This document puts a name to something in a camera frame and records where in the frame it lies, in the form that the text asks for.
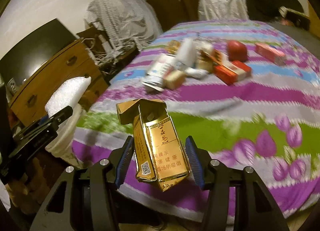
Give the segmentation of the beige sponge block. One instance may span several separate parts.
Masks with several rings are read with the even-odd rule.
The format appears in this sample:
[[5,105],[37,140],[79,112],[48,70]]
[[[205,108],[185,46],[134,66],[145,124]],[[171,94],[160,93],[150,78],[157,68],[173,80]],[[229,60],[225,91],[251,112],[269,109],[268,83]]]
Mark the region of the beige sponge block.
[[214,64],[210,58],[198,57],[196,61],[196,68],[205,70],[211,74],[214,70]]
[[179,88],[185,81],[185,73],[180,70],[173,70],[164,79],[167,89],[175,90]]

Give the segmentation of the wooden chest of drawers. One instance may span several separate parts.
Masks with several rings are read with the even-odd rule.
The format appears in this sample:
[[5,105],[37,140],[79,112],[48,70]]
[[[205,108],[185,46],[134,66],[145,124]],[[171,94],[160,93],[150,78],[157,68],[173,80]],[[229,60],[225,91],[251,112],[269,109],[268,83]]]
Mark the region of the wooden chest of drawers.
[[24,126],[46,115],[45,104],[66,80],[91,77],[85,91],[86,108],[93,105],[108,85],[103,74],[89,57],[86,46],[76,40],[66,46],[22,84],[9,103],[10,109]]

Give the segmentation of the white red medicine box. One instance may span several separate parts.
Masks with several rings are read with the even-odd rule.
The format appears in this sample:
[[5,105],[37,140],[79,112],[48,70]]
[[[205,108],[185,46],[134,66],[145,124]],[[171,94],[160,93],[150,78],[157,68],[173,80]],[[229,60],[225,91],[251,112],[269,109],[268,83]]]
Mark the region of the white red medicine box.
[[175,56],[161,53],[148,68],[142,85],[147,92],[162,92],[164,89],[164,79],[172,72],[175,64]]

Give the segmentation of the black flat television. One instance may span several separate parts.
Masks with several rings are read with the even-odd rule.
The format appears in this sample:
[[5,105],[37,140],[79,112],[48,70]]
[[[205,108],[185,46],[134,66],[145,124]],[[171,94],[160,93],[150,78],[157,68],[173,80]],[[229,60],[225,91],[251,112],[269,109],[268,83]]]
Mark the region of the black flat television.
[[37,28],[13,46],[1,59],[5,83],[14,80],[21,86],[52,56],[76,40],[58,19]]

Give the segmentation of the pink rectangular box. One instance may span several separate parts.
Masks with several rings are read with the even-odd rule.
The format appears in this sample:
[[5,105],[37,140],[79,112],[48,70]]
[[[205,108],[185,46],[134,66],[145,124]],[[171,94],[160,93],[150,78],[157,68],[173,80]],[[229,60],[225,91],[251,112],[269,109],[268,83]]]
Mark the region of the pink rectangular box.
[[274,63],[275,65],[285,65],[286,55],[282,51],[277,50],[276,48],[268,44],[256,43],[255,52],[265,59],[269,60],[270,62]]

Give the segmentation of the silver crinkled chair cover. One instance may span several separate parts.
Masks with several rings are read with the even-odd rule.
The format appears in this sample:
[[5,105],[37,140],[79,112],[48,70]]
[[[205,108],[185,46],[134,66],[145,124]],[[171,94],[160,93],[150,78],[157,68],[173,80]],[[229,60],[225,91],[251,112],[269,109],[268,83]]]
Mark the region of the silver crinkled chair cover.
[[249,20],[246,0],[199,0],[199,20]]

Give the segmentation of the black clothing pile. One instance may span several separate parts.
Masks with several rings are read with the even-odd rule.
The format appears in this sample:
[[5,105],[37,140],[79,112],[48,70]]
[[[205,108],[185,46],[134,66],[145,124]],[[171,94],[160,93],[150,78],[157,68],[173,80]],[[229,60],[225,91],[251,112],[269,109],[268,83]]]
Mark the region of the black clothing pile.
[[298,0],[246,0],[246,5],[249,19],[262,22],[280,17],[279,8],[282,6],[304,13]]

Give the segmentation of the striped floral bed sheet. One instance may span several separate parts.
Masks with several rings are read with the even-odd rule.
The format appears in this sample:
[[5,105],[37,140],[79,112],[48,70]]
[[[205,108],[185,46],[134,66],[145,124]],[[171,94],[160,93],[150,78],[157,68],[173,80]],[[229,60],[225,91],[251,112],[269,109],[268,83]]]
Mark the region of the striped floral bed sheet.
[[[232,86],[214,75],[187,79],[178,89],[157,94],[181,141],[191,135],[199,148],[228,167],[252,166],[286,217],[313,206],[319,200],[319,60],[262,22],[180,23],[163,33],[78,121],[72,141],[76,158],[94,164],[123,145],[132,126],[119,123],[116,104],[151,99],[142,77],[168,42],[189,37],[210,39],[221,52],[229,39],[244,43],[252,76]],[[256,43],[282,51],[285,65],[257,54]]]

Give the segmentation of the grey striped draped cloth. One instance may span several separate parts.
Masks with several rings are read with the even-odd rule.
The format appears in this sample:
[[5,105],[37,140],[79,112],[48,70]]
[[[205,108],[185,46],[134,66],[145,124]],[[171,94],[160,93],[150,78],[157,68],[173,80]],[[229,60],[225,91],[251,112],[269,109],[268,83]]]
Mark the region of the grey striped draped cloth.
[[118,49],[143,50],[163,31],[155,11],[145,0],[93,0],[85,20],[105,31]]

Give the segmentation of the grey mattress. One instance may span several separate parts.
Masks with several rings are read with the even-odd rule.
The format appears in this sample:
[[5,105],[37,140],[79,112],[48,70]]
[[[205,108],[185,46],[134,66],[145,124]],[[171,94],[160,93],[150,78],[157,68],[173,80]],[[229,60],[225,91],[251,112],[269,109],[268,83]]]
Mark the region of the grey mattress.
[[306,31],[304,29],[282,25],[280,23],[267,23],[268,25],[274,27],[275,29],[285,33],[292,39],[304,46],[308,51],[310,51],[318,60],[320,58],[320,40],[319,37]]

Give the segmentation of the red apple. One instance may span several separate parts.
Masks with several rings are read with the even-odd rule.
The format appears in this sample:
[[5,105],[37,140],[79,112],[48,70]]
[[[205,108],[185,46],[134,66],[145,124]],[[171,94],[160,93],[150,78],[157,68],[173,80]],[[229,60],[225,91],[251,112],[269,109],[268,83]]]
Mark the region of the red apple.
[[248,60],[247,47],[237,40],[227,42],[227,55],[230,61],[246,62]]

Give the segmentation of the white plastic trash bucket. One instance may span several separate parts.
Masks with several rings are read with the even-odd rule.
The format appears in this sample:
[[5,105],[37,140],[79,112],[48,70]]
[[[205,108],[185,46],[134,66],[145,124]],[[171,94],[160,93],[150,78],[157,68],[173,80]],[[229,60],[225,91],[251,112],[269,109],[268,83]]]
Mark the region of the white plastic trash bucket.
[[77,104],[73,109],[73,115],[59,126],[57,137],[46,146],[46,151],[56,158],[61,158],[73,167],[82,168],[81,163],[72,150],[72,139],[76,130],[76,123],[85,114],[82,107]]

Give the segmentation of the red white cigarette carton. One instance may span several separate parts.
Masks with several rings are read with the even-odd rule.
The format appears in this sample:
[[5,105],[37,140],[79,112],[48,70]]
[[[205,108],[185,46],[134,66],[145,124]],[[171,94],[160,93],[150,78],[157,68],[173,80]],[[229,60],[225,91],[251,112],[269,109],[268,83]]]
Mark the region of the red white cigarette carton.
[[230,86],[236,82],[243,81],[250,78],[252,75],[252,68],[240,61],[231,61],[214,68],[214,75]]

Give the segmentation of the gold cigarette carton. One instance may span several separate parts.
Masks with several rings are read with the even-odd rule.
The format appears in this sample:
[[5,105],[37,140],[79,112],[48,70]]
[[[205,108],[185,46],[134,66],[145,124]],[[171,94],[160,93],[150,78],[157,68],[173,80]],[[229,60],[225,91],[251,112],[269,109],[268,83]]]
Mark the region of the gold cigarette carton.
[[190,166],[167,105],[159,99],[116,104],[120,124],[132,125],[136,179],[165,192],[190,175]]

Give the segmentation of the orange crinkled wrapper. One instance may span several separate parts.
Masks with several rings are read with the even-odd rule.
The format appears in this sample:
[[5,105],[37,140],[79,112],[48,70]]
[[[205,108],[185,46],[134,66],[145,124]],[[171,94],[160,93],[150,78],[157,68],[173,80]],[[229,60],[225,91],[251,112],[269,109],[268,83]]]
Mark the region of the orange crinkled wrapper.
[[176,54],[176,52],[179,50],[181,43],[177,40],[171,40],[166,45],[165,49],[170,54]]

